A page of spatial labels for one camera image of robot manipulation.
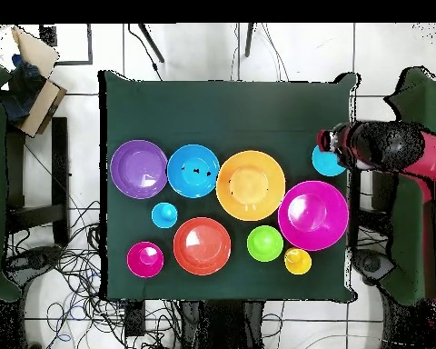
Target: floor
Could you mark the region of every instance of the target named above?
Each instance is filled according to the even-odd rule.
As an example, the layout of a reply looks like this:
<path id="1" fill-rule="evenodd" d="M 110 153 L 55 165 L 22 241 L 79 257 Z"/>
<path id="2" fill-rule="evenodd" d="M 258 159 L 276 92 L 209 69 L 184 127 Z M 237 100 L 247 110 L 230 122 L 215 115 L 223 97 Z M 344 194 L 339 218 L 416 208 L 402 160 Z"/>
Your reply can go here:
<path id="1" fill-rule="evenodd" d="M 287 72 L 290 80 L 329 82 L 341 73 L 356 72 L 362 79 L 356 91 L 357 119 L 393 120 L 394 113 L 382 98 L 393 93 L 401 70 L 425 65 L 436 74 L 436 24 L 268 24 L 285 66 L 280 73 L 276 54 L 261 24 L 253 35 L 250 57 L 243 55 L 247 24 L 242 23 L 239 74 L 237 57 L 233 63 L 237 46 L 235 27 L 236 24 L 231 23 L 149 25 L 165 58 L 165 64 L 158 66 L 161 77 L 184 81 L 229 81 L 239 77 L 248 82 L 274 82 L 286 80 Z M 23 25 L 23 28 L 38 36 L 38 25 Z M 100 197 L 97 71 L 109 69 L 131 79 L 159 80 L 141 43 L 128 33 L 127 25 L 90 25 L 90 29 L 92 38 L 88 39 L 87 25 L 56 25 L 56 49 L 62 63 L 51 75 L 51 80 L 68 90 L 55 116 L 68 119 L 72 223 L 79 215 L 78 210 L 84 210 Z M 131 30 L 141 35 L 137 25 L 131 25 Z M 158 62 L 150 48 L 149 52 Z M 26 144 L 49 168 L 51 127 L 43 135 L 27 138 Z M 371 178 L 368 173 L 363 173 L 362 178 L 362 189 L 368 193 Z M 26 151 L 26 205 L 50 204 L 50 189 L 51 176 Z M 368 196 L 363 196 L 362 205 L 368 207 L 369 204 Z M 99 206 L 93 204 L 84 219 L 87 223 L 96 222 L 98 215 Z M 24 234 L 18 234 L 15 242 L 20 237 Z M 77 237 L 71 247 L 84 249 L 84 242 L 83 237 Z M 37 227 L 23 245 L 52 243 L 50 228 Z M 354 271 L 351 285 L 358 294 L 358 299 L 351 304 L 267 302 L 264 312 L 277 314 L 284 322 L 280 334 L 264 338 L 265 349 L 377 349 L 382 336 L 382 303 L 378 290 L 363 284 Z M 30 342 L 47 346 L 54 340 L 55 332 L 49 324 L 55 329 L 60 315 L 56 314 L 57 309 L 47 308 L 54 302 L 62 303 L 69 293 L 66 281 L 55 271 L 34 281 L 25 308 Z M 147 310 L 162 306 L 160 301 L 147 302 Z M 155 323 L 152 316 L 148 323 Z M 70 332 L 74 340 L 56 340 L 51 349 L 74 349 L 73 342 L 84 334 L 85 341 L 79 349 L 124 349 L 112 334 L 104 333 L 106 331 L 92 328 L 87 333 L 88 326 L 90 321 L 80 314 L 72 314 L 62 331 Z M 274 334 L 279 327 L 275 316 L 266 316 L 263 335 Z M 115 332 L 119 336 L 123 333 L 122 330 Z M 169 334 L 163 343 L 169 344 L 172 340 Z"/>

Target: purple bowl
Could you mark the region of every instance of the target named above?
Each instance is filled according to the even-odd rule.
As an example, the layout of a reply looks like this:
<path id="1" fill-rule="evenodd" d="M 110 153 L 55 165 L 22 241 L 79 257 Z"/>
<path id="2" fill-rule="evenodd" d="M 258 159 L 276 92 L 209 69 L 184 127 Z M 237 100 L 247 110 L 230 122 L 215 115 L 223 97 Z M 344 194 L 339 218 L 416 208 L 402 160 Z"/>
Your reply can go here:
<path id="1" fill-rule="evenodd" d="M 278 210 L 281 233 L 294 246 L 314 252 L 337 243 L 345 233 L 349 209 L 341 192 L 322 181 L 297 184 Z"/>
<path id="2" fill-rule="evenodd" d="M 114 152 L 110 174 L 123 194 L 136 199 L 150 198 L 166 185 L 167 162 L 166 155 L 157 145 L 133 140 Z"/>

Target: light blue bowl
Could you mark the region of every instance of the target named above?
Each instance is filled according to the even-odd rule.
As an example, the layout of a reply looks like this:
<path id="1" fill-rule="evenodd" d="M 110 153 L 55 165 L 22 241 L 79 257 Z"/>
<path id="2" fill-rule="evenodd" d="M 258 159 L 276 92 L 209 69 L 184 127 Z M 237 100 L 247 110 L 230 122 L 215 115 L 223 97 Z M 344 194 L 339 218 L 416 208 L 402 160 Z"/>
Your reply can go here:
<path id="1" fill-rule="evenodd" d="M 312 163 L 315 170 L 324 176 L 336 176 L 345 170 L 344 167 L 338 165 L 336 154 L 321 152 L 318 145 L 313 149 Z"/>
<path id="2" fill-rule="evenodd" d="M 156 204 L 152 210 L 152 221 L 161 229 L 172 227 L 178 219 L 178 211 L 173 204 L 161 202 Z"/>
<path id="3" fill-rule="evenodd" d="M 216 185 L 220 164 L 216 155 L 202 145 L 185 145 L 171 156 L 166 167 L 173 190 L 187 198 L 209 194 Z"/>

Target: pink bowl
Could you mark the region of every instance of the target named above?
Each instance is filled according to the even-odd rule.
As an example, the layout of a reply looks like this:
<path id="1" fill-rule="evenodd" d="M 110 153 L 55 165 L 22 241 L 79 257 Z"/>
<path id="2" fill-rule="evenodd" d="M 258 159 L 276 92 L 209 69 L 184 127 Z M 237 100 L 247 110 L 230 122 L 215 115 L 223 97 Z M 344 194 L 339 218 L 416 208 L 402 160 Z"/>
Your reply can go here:
<path id="1" fill-rule="evenodd" d="M 344 196 L 322 181 L 297 184 L 287 192 L 278 210 L 284 238 L 311 252 L 336 244 L 348 222 L 349 209 Z"/>
<path id="2" fill-rule="evenodd" d="M 162 270 L 164 254 L 156 244 L 140 242 L 129 249 L 127 266 L 133 274 L 150 278 Z"/>

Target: dark green table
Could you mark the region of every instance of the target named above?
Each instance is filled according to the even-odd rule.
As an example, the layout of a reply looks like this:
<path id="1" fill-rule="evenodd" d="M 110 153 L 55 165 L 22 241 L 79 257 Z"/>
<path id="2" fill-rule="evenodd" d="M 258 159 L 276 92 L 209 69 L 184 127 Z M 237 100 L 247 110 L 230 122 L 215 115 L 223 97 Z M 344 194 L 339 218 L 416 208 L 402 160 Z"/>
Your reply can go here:
<path id="1" fill-rule="evenodd" d="M 182 145 L 196 143 L 212 149 L 220 163 L 243 150 L 264 151 L 282 166 L 286 191 L 302 181 L 318 179 L 344 194 L 347 176 L 328 178 L 312 167 L 315 136 L 349 120 L 349 93 L 356 82 L 347 74 L 337 83 L 135 82 L 104 72 L 106 88 L 107 163 L 122 143 L 144 139 L 159 145 L 169 157 Z M 159 202 L 178 207 L 177 224 L 155 227 L 152 208 Z M 183 198 L 167 185 L 147 200 L 129 198 L 107 178 L 107 297 L 110 299 L 303 299 L 350 302 L 344 286 L 345 237 L 334 246 L 312 253 L 312 269 L 294 276 L 282 256 L 270 263 L 253 260 L 247 235 L 260 224 L 278 227 L 276 213 L 258 222 L 230 217 L 215 191 L 199 199 Z M 173 255 L 179 225 L 196 217 L 211 217 L 224 225 L 232 240 L 229 262 L 219 272 L 195 276 L 185 272 Z M 161 273 L 141 279 L 126 266 L 129 248 L 151 241 L 163 250 Z M 285 243 L 284 250 L 290 245 Z"/>

